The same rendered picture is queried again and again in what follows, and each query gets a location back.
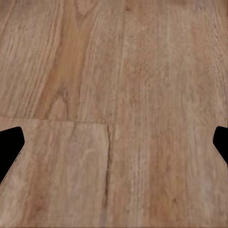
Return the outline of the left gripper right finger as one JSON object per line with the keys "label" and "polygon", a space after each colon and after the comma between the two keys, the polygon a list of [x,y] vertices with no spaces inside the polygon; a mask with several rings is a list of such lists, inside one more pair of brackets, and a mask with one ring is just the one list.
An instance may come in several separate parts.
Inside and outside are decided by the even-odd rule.
{"label": "left gripper right finger", "polygon": [[228,128],[217,126],[214,133],[213,144],[228,165]]}

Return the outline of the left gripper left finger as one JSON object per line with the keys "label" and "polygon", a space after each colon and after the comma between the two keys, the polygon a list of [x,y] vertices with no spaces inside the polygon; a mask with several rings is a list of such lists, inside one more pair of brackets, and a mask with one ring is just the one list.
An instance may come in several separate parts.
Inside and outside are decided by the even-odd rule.
{"label": "left gripper left finger", "polygon": [[0,184],[25,144],[20,126],[0,132]]}

